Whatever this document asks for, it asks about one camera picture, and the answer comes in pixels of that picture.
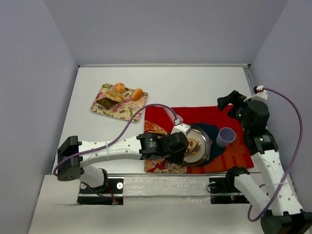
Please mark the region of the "sugared ring donut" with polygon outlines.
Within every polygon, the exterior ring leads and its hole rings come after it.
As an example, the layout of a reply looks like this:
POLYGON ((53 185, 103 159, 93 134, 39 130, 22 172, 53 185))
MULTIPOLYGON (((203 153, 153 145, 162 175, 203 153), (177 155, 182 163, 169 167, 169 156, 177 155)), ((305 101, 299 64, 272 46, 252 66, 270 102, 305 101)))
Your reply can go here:
POLYGON ((200 150, 201 143, 193 138, 188 138, 188 142, 189 145, 185 156, 196 154, 200 150))

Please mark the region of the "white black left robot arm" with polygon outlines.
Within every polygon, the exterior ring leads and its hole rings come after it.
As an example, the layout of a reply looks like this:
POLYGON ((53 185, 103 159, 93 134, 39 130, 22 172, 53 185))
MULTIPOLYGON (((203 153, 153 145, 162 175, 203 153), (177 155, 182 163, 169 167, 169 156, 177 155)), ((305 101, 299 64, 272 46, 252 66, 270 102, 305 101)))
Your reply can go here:
POLYGON ((182 132, 169 135, 143 133, 124 140, 111 142, 79 141, 68 137, 58 148, 58 163, 53 171, 59 181, 80 180, 90 188, 108 187, 105 169, 96 163, 113 160, 166 159, 181 164, 189 146, 182 132))

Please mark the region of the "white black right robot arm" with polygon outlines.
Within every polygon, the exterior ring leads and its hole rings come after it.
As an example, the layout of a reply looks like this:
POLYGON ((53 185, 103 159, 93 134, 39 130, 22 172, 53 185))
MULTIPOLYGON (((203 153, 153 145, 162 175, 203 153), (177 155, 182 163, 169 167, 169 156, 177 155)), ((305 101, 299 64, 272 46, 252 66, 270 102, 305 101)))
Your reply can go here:
POLYGON ((286 181, 289 171, 283 170, 278 145, 267 128, 270 116, 264 102, 268 98, 267 91, 267 88, 257 87, 255 95, 251 97, 232 91, 217 99, 220 111, 232 104, 227 115, 241 125, 244 144, 261 173, 266 191, 254 182, 249 171, 243 167, 233 167, 227 171, 226 185, 239 190, 248 199, 250 207, 260 211, 257 217, 248 219, 250 222, 260 221, 263 233, 304 234, 312 226, 312 214, 304 210, 286 181))

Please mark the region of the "long twisted bread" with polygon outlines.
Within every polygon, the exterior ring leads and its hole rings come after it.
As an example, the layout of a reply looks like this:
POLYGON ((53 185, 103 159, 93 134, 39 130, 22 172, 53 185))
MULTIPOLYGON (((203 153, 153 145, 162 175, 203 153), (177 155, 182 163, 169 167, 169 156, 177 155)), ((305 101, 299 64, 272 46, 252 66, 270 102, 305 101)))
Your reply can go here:
POLYGON ((115 90, 106 91, 105 97, 112 100, 112 101, 119 102, 119 103, 124 101, 124 96, 115 90))

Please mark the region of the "dark brown bread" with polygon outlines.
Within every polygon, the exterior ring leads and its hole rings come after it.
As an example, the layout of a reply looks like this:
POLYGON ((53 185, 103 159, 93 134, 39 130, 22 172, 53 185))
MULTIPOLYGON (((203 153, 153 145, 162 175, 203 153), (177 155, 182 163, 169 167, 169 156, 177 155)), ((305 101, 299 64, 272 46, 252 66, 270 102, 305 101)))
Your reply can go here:
POLYGON ((98 100, 96 101, 96 103, 97 103, 98 105, 104 107, 105 109, 110 109, 112 106, 118 104, 118 102, 113 101, 113 100, 111 100, 111 99, 109 99, 109 98, 106 98, 106 97, 101 98, 101 99, 98 99, 98 100))

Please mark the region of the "lilac plastic cup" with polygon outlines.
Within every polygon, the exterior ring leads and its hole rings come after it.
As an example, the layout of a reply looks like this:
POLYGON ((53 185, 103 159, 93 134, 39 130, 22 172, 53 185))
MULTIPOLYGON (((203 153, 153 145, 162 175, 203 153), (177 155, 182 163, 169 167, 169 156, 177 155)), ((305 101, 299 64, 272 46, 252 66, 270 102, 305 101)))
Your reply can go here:
POLYGON ((233 129, 224 127, 219 130, 216 138, 216 144, 220 148, 226 148, 236 139, 236 133, 233 129))

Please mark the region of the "red patterned cloth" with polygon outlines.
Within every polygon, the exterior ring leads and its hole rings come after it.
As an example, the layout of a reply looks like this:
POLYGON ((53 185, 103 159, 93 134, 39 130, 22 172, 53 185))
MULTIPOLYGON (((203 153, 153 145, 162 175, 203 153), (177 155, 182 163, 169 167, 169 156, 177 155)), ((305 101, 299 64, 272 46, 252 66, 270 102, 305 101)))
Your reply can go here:
POLYGON ((229 127, 236 133, 236 139, 225 148, 225 152, 211 163, 203 167, 182 166, 172 164, 164 159, 146 160, 144 171, 148 173, 166 174, 207 174, 225 172, 232 167, 253 168, 254 163, 243 142, 243 130, 237 120, 227 116, 228 106, 224 111, 218 111, 216 106, 210 107, 174 107, 176 114, 183 118, 186 124, 206 123, 216 125, 219 130, 229 127))

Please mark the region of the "silver metal plate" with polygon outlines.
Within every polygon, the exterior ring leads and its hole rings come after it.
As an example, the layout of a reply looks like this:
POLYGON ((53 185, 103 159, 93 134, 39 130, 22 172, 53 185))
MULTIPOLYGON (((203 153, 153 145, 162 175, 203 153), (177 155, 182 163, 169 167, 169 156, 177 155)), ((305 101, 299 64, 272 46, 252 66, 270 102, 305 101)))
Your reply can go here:
POLYGON ((187 134, 188 150, 182 162, 183 166, 199 166, 210 158, 211 141, 208 135, 199 127, 191 125, 187 134))

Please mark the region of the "dark blue round mat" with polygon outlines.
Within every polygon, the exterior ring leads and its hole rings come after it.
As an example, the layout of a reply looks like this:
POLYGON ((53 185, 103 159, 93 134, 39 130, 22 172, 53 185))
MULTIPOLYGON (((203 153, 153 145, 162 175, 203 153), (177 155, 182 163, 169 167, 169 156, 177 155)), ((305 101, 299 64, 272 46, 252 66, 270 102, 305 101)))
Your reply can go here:
POLYGON ((195 123, 193 125, 203 130, 211 140, 211 150, 209 159, 198 165, 198 167, 203 167, 211 163, 214 159, 218 158, 220 155, 222 155, 225 152, 225 148, 220 148, 216 144, 216 138, 219 133, 219 128, 216 125, 210 125, 206 123, 195 123))

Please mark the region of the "floral rectangular tray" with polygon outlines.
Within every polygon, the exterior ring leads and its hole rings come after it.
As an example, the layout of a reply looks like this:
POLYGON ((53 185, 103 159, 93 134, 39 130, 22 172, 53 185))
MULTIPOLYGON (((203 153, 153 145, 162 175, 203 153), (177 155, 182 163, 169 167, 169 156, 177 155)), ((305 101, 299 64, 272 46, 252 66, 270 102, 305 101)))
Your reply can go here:
POLYGON ((139 108, 146 104, 149 96, 147 92, 143 91, 142 97, 137 101, 133 101, 132 92, 134 89, 125 87, 124 92, 121 93, 124 96, 124 101, 112 106, 110 109, 105 109, 104 107, 98 105, 96 101, 98 99, 105 98, 105 92, 108 90, 114 90, 114 85, 105 83, 101 86, 93 104, 90 107, 90 110, 100 115, 122 120, 129 120, 139 108))

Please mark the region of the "small orange bun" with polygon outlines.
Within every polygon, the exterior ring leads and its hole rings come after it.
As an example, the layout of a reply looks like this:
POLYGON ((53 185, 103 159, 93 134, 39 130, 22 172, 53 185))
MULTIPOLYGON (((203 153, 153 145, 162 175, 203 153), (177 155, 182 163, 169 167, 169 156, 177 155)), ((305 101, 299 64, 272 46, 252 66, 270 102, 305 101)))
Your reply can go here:
POLYGON ((137 101, 139 100, 143 95, 143 90, 141 88, 137 88, 132 92, 132 100, 137 101))

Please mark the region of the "round golden bun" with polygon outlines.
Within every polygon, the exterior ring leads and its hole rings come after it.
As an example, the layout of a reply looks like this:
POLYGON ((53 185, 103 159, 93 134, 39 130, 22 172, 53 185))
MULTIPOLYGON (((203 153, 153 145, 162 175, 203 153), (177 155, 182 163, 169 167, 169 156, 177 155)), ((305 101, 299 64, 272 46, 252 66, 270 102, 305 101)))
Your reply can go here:
POLYGON ((115 84, 114 90, 118 93, 123 93, 125 90, 125 85, 123 83, 119 82, 119 83, 115 84))

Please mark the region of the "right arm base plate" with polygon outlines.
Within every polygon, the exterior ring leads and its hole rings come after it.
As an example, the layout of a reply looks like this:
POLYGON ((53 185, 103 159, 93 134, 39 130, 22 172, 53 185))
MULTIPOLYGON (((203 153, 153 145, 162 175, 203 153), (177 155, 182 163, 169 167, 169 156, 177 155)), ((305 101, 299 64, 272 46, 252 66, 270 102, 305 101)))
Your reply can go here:
POLYGON ((249 204, 248 199, 236 188, 227 184, 225 177, 211 177, 206 187, 211 195, 210 202, 219 204, 249 204))

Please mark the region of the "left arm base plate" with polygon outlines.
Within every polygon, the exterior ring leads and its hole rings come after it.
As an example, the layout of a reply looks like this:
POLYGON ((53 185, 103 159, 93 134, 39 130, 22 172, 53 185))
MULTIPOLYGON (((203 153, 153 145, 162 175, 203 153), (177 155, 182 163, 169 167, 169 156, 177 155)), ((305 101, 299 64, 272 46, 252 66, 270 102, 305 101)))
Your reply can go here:
POLYGON ((80 205, 123 205, 124 177, 108 177, 108 186, 91 188, 80 183, 77 203, 80 205))

